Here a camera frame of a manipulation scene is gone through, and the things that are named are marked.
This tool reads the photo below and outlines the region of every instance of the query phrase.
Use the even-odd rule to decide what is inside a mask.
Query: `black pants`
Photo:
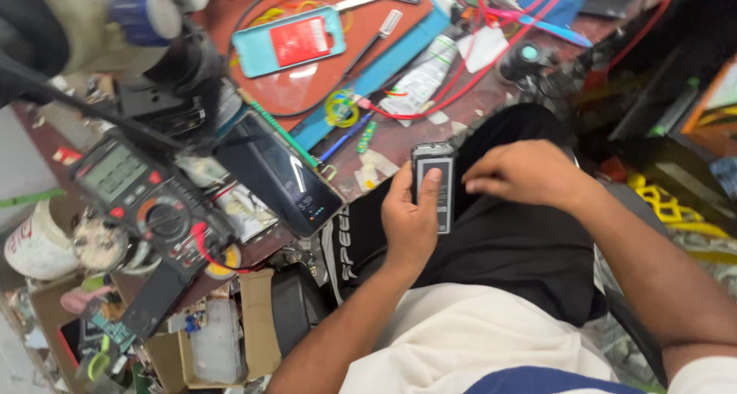
[[[458,150],[456,221],[414,288],[442,283],[493,286],[524,297],[575,326],[606,311],[593,283],[593,242],[569,214],[542,205],[466,194],[461,176],[496,145],[548,139],[566,148],[566,131],[548,109],[521,104],[490,117]],[[380,207],[390,182],[351,203],[323,231],[335,287],[344,299],[382,264]]]

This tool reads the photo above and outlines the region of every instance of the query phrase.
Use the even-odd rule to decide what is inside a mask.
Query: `knob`
[[[146,214],[146,225],[154,235],[176,237],[184,225],[181,212],[168,204],[156,204]]]

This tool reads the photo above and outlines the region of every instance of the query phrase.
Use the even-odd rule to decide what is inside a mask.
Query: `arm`
[[[419,277],[435,249],[440,176],[438,169],[428,172],[418,205],[414,205],[409,163],[394,175],[381,210],[387,239],[384,264],[297,344],[274,373],[268,393],[338,392],[351,362],[371,353],[400,298]]]
[[[632,214],[548,141],[493,148],[464,175],[468,192],[569,212],[601,249],[663,348],[669,379],[689,361],[737,356],[735,301],[687,254]]]

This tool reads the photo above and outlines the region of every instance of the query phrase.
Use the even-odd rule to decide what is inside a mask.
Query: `white shirt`
[[[506,375],[499,371],[526,366],[616,381],[603,355],[577,328],[488,286],[439,284],[408,291],[375,350],[351,364],[341,393],[460,394],[489,374],[495,373],[487,377],[493,379]],[[535,376],[540,371],[520,370]],[[668,393],[737,393],[736,371],[737,358],[693,361],[679,371]]]

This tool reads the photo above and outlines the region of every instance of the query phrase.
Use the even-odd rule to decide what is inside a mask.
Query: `red cable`
[[[224,264],[221,264],[218,261],[215,261],[215,259],[210,256],[210,252],[207,251],[207,247],[205,247],[205,230],[207,230],[207,224],[205,224],[204,221],[200,221],[199,223],[196,223],[195,225],[192,226],[192,229],[189,230],[189,233],[192,234],[192,237],[195,238],[195,243],[197,244],[197,250],[200,251],[200,253],[202,254],[202,257],[205,257],[205,260],[214,264],[215,266],[223,267],[225,269],[230,269],[236,273],[253,272],[253,270],[250,270],[250,269],[238,269],[235,267],[229,267]]]
[[[220,197],[222,197],[222,196],[226,195],[226,193],[227,193],[227,192],[229,192],[230,190],[232,190],[233,188],[235,188],[235,187],[237,187],[237,186],[238,186],[238,182],[233,182],[233,183],[232,183],[232,184],[230,184],[229,186],[227,186],[227,187],[225,187],[224,189],[222,189],[222,190],[218,191],[218,192],[217,192],[217,193],[216,193],[216,194],[215,194],[215,195],[214,195],[214,196],[213,196],[213,197],[212,197],[212,198],[210,199],[210,201],[213,201],[213,202],[215,202],[215,201],[216,201],[217,199],[219,199]]]
[[[456,83],[456,80],[461,77],[461,72],[466,66],[466,59],[471,57],[471,53],[473,53],[473,45],[476,43],[476,32],[478,32],[478,23],[481,22],[480,15],[481,10],[476,10],[474,12],[473,34],[471,35],[471,43],[468,45],[468,50],[466,51],[466,57],[461,57],[461,64],[458,66],[458,69],[456,69],[456,73],[453,75],[453,78],[450,79],[448,84],[440,90],[440,93],[438,93],[435,99],[440,99],[441,97],[445,96],[445,94],[448,92],[448,89],[450,89]]]
[[[474,46],[474,43],[476,42],[476,32],[478,32],[478,24],[479,24],[479,21],[480,21],[479,18],[478,18],[478,15],[481,14],[481,13],[483,13],[482,15],[483,15],[483,18],[486,20],[486,25],[489,26],[489,27],[492,27],[492,24],[489,22],[489,18],[486,15],[486,7],[484,5],[485,4],[484,3],[484,0],[478,0],[478,1],[479,1],[479,7],[481,9],[480,10],[476,10],[476,12],[474,13],[475,18],[474,18],[474,25],[473,25],[473,35],[471,37],[471,43],[468,46],[468,51],[467,51],[466,55],[464,57],[462,57],[461,64],[458,66],[458,69],[456,69],[456,73],[453,75],[453,78],[450,79],[450,81],[448,82],[448,84],[446,84],[445,87],[438,93],[438,95],[435,97],[435,100],[440,99],[443,96],[445,96],[445,94],[448,92],[448,89],[450,89],[451,87],[453,87],[453,85],[456,83],[456,80],[459,77],[461,77],[461,72],[463,71],[464,66],[466,65],[466,59],[468,59],[469,57],[471,57],[471,53],[473,53],[473,46]],[[535,7],[537,7],[539,5],[539,3],[541,3],[542,1],[543,0],[535,0],[534,2],[532,2],[532,4],[530,4],[528,6],[528,8],[525,9],[525,12],[524,13],[527,14],[529,12],[529,10],[532,10]]]
[[[368,106],[369,109],[371,109],[372,111],[374,111],[376,113],[379,113],[379,114],[381,114],[383,116],[386,116],[386,117],[392,117],[393,119],[404,119],[404,120],[417,119],[419,117],[428,116],[428,115],[430,115],[432,113],[435,113],[435,112],[439,111],[440,109],[443,109],[444,107],[446,107],[447,105],[451,104],[452,102],[455,102],[459,97],[461,97],[466,92],[468,92],[472,87],[474,87],[476,85],[476,83],[478,83],[478,81],[481,78],[483,78],[484,75],[489,70],[492,69],[492,67],[494,66],[494,64],[504,55],[504,53],[506,53],[507,50],[509,50],[515,43],[517,43],[534,26],[534,24],[538,20],[540,20],[541,18],[543,18],[559,1],[560,0],[550,0],[550,2],[548,2],[548,4],[545,7],[543,7],[542,10],[540,10],[540,12],[537,13],[537,15],[535,16],[535,18],[533,18],[533,21],[530,24],[525,25],[524,27],[522,27],[522,29],[519,32],[517,32],[517,34],[515,34],[509,40],[506,48],[504,48],[504,50],[502,50],[501,52],[499,52],[499,54],[497,54],[497,56],[492,60],[492,62],[488,66],[486,66],[484,69],[482,69],[478,73],[476,73],[476,75],[474,76],[474,78],[471,79],[471,81],[469,81],[466,84],[466,86],[464,86],[463,88],[461,88],[460,90],[458,90],[452,96],[448,97],[445,101],[441,102],[440,104],[436,105],[435,107],[432,107],[430,110],[425,111],[423,113],[413,114],[413,115],[394,115],[394,114],[390,114],[388,112],[382,111],[381,109],[375,107],[373,104],[370,104]]]
[[[632,39],[632,41],[627,46],[625,46],[625,48],[622,49],[622,51],[617,53],[617,56],[615,56],[614,59],[612,59],[609,62],[609,64],[606,66],[606,69],[604,69],[603,71],[604,74],[608,73],[614,66],[616,66],[616,64],[619,63],[619,61],[622,60],[624,56],[626,56],[627,53],[629,53],[630,50],[632,50],[632,48],[636,46],[637,43],[639,43],[640,40],[642,40],[642,38],[645,37],[647,33],[650,32],[650,29],[652,28],[652,26],[654,26],[655,23],[657,23],[660,20],[660,17],[662,17],[663,14],[666,12],[666,9],[670,5],[670,3],[671,3],[671,0],[663,0],[662,3],[660,3],[658,10],[655,12],[655,14],[652,15],[652,17],[650,17],[650,21],[647,22],[647,24],[645,25],[645,27],[642,28],[642,30],[640,30],[640,33],[638,33],[637,36],[635,36],[635,38]]]

